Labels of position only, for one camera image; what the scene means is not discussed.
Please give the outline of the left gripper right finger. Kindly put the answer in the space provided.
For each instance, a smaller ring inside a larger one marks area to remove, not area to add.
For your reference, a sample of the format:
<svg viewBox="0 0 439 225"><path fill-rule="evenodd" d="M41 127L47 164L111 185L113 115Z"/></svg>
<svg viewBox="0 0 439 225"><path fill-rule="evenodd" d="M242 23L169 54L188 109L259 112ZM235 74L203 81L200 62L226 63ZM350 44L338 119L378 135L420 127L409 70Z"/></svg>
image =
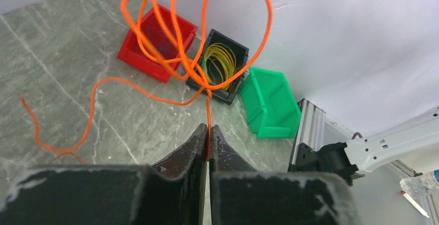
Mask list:
<svg viewBox="0 0 439 225"><path fill-rule="evenodd" d="M345 181L324 172L259 172L210 131L213 224L361 224Z"/></svg>

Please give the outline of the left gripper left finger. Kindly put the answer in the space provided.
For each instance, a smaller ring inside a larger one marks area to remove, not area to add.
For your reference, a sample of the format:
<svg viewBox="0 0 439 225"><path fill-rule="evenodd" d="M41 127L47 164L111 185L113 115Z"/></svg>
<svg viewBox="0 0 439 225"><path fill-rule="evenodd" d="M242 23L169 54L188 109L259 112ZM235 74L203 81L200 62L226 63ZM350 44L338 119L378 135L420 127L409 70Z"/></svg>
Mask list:
<svg viewBox="0 0 439 225"><path fill-rule="evenodd" d="M199 224L207 126L149 164L29 168L1 201L1 224Z"/></svg>

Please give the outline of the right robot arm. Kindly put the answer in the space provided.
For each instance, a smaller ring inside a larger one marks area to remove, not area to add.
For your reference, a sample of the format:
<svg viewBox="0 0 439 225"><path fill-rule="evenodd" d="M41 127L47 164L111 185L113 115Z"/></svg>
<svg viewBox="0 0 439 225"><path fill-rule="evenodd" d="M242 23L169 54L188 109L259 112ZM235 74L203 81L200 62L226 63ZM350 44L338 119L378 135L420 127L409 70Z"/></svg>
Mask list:
<svg viewBox="0 0 439 225"><path fill-rule="evenodd" d="M438 107L384 132L314 149L300 142L292 152L290 172L328 172L348 185L410 153L438 145Z"/></svg>

